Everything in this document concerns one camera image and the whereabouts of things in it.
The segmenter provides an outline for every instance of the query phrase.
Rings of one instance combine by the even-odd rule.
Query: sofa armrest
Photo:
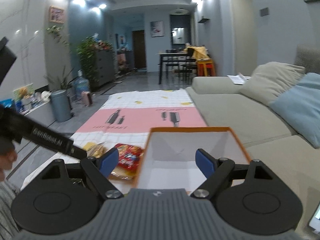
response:
[[[193,90],[199,94],[237,94],[241,85],[235,85],[228,77],[195,77]]]

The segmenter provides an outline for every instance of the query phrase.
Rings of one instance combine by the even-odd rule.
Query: doorway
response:
[[[146,47],[144,31],[132,32],[135,68],[146,68]]]
[[[251,76],[257,67],[258,39],[252,0],[231,0],[235,70]]]

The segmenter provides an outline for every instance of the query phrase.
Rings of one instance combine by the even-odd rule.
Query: brown door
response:
[[[146,47],[144,44],[144,31],[132,32],[135,68],[146,68]]]

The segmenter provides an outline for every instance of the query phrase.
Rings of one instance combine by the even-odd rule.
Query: beige pillow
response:
[[[258,66],[239,92],[267,106],[296,85],[304,76],[304,71],[301,66],[269,62]]]

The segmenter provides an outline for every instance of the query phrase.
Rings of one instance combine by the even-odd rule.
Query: open box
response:
[[[112,183],[123,193],[131,187],[184,188],[193,192],[206,180],[196,166],[199,148],[214,158],[225,157],[238,164],[248,164],[251,160],[229,127],[152,128],[134,181],[125,185],[119,181]]]

